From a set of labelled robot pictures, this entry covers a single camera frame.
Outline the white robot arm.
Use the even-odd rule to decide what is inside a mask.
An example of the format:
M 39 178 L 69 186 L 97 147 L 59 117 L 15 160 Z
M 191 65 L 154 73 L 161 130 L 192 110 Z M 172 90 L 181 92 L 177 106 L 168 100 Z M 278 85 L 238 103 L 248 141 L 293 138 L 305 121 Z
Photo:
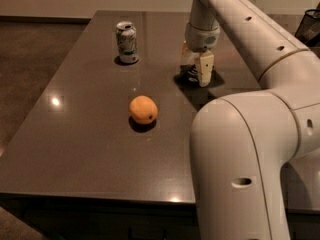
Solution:
M 319 147 L 319 59 L 248 0 L 193 0 L 187 46 L 219 24 L 260 88 L 197 113 L 190 163 L 202 240 L 290 240 L 280 174 Z

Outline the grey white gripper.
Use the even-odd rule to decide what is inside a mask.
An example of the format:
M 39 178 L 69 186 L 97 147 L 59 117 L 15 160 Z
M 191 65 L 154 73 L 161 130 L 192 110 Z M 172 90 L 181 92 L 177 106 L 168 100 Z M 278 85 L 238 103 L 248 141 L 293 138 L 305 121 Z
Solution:
M 203 52 L 195 59 L 197 77 L 201 87 L 206 87 L 211 82 L 214 55 L 210 50 L 216 46 L 219 35 L 220 28 L 217 22 L 214 22 L 210 30 L 201 30 L 190 23 L 186 24 L 186 42 L 182 44 L 181 65 L 193 65 L 195 53 Z

